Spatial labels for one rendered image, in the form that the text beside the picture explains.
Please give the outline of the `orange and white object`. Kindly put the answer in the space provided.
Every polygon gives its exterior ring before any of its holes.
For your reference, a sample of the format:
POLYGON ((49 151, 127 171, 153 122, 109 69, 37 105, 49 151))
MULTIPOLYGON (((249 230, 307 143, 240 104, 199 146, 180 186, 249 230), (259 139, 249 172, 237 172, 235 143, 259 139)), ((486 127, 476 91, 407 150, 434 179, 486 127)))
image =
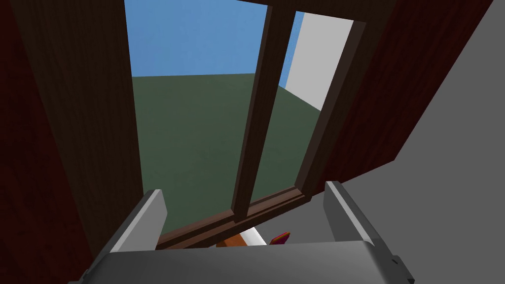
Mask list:
POLYGON ((216 247, 239 247, 239 246, 261 246, 267 245, 258 231, 252 227, 240 234, 230 237, 216 244, 216 247))

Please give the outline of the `dark brown framed window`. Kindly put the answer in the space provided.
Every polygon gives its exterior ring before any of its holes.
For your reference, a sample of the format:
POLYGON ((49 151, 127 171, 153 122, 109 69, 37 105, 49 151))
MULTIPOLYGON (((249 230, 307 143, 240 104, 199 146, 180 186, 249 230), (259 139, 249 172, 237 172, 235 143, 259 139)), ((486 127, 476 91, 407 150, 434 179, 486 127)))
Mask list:
POLYGON ((397 0, 267 0, 254 74, 131 79, 123 0, 3 0, 48 135, 44 152, 72 197, 72 220, 93 257, 146 188, 163 189, 174 229, 161 249, 197 247, 308 201, 397 0), (295 10, 353 25, 312 137, 291 131, 280 148, 304 147, 297 178, 251 202, 271 139, 271 110, 295 10))

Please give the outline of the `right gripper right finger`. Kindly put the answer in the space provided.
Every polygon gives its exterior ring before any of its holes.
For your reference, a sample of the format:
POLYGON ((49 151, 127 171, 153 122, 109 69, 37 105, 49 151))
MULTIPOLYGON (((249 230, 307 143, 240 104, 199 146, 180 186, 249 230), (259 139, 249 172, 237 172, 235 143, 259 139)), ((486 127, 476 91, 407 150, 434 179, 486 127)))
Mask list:
POLYGON ((325 183, 323 208, 335 241, 366 241, 373 244, 371 237, 332 181, 325 183))

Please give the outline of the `dark red curtain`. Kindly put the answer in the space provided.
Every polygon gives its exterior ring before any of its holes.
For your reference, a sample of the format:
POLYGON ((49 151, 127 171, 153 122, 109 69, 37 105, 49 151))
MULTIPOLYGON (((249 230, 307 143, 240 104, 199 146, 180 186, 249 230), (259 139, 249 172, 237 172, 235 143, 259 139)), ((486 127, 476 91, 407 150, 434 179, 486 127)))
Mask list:
POLYGON ((9 0, 0 0, 0 284, 67 284, 93 258, 9 0))
POLYGON ((392 162, 493 0, 397 0, 315 193, 392 162))

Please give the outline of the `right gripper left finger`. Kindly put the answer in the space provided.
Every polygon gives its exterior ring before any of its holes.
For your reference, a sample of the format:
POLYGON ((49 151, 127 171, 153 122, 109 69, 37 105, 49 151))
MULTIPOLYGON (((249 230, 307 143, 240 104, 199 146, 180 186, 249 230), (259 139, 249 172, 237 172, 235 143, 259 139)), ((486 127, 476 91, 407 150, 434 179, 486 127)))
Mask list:
POLYGON ((132 221, 113 242, 110 252, 154 250, 167 217, 167 208, 160 189, 148 192, 148 198, 132 221))

